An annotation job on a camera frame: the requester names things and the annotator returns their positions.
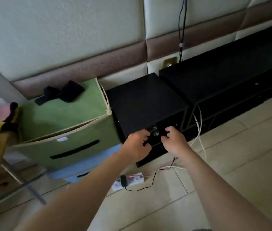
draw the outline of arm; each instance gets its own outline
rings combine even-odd
[[[149,154],[150,144],[142,146],[149,135],[146,130],[129,135],[118,152],[112,154],[80,182],[60,193],[19,230],[87,230],[111,185],[123,169]]]
[[[213,230],[272,230],[272,222],[204,162],[183,134],[174,127],[166,131],[169,138],[161,137],[163,145],[184,162]]]

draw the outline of forearm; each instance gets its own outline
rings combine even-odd
[[[272,223],[198,154],[182,157],[213,230],[272,230]]]
[[[20,230],[87,230],[111,185],[129,163],[124,152],[114,153],[39,210]]]

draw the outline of black cable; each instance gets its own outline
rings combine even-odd
[[[183,7],[185,7],[185,8],[184,8],[184,20],[183,20],[183,29],[182,29],[182,38],[181,38],[181,33],[180,33],[180,18],[181,18],[181,13],[182,13]],[[184,42],[184,31],[185,31],[186,13],[187,13],[187,0],[183,0],[181,11],[180,11],[180,14],[179,14],[179,24],[178,24],[178,28],[179,28],[179,39],[180,39],[179,62],[183,61],[182,51],[183,51],[183,42]]]
[[[158,169],[158,170],[155,171],[155,174],[154,174],[154,177],[153,177],[153,181],[152,181],[152,185],[147,186],[147,187],[144,187],[144,188],[141,188],[141,189],[139,189],[139,190],[128,190],[128,189],[126,189],[126,187],[125,187],[125,190],[128,190],[128,191],[140,191],[140,190],[143,190],[143,189],[146,189],[146,188],[150,188],[151,186],[153,186],[154,178],[155,178],[156,172],[159,171],[159,170],[165,170],[165,169],[169,170],[169,169],[171,169],[172,164],[174,163],[174,160],[175,160],[175,159],[176,159],[176,158],[173,159],[173,161],[172,161],[172,163],[171,163],[171,165],[170,165],[169,168],[161,168],[161,169]]]

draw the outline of upholstered wall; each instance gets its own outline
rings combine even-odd
[[[110,89],[158,73],[178,57],[182,1],[0,0],[0,73],[28,99],[70,79]],[[272,0],[188,0],[183,59],[270,26]]]

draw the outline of gold wall plate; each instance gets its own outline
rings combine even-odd
[[[177,57],[173,57],[173,58],[168,58],[163,62],[163,69],[165,67],[168,67],[170,65],[174,65],[177,64],[178,58]]]

